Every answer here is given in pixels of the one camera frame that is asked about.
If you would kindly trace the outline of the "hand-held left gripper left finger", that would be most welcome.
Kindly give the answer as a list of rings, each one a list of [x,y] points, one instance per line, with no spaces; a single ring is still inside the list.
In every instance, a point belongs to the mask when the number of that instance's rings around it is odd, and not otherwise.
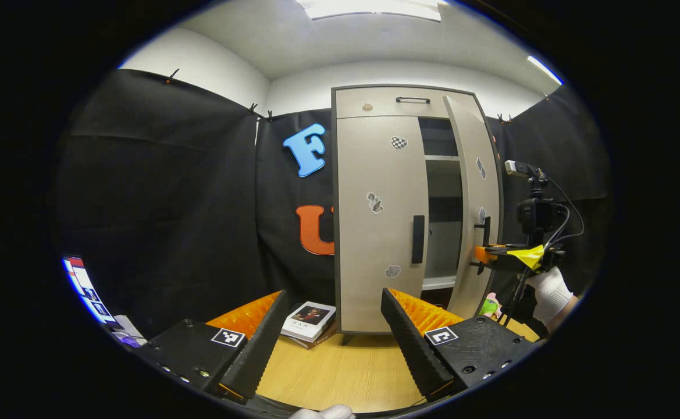
[[[257,392],[289,313],[289,292],[274,292],[209,322],[182,320],[137,348],[137,355],[200,392],[245,404]]]

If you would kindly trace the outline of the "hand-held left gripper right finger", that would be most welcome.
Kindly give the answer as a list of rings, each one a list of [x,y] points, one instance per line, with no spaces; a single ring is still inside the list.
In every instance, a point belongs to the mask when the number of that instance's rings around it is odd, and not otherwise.
[[[383,289],[380,312],[428,402],[492,380],[536,347],[489,317],[463,320],[395,289]]]

